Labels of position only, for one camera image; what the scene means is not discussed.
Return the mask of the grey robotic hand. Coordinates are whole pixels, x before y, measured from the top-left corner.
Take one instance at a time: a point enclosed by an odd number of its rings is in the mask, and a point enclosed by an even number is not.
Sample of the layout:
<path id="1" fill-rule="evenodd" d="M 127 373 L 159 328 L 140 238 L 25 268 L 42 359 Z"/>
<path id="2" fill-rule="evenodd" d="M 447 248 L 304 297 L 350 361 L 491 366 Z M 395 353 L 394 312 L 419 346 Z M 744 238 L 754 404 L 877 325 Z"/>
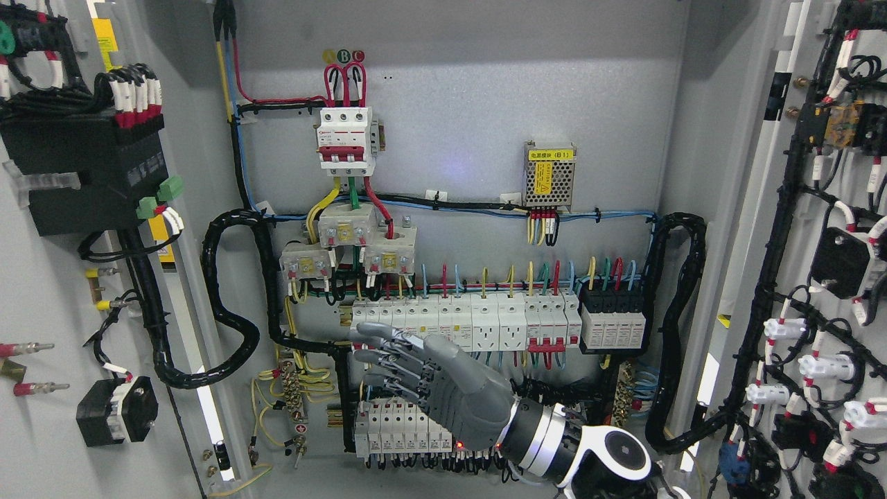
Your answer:
<path id="1" fill-rule="evenodd" d="M 468 450 L 490 448 L 512 417 L 514 397 L 500 373 L 440 335 L 419 338 L 388 324 L 362 322 L 349 333 L 368 349 L 357 361 L 377 365 L 365 377 L 416 403 Z"/>

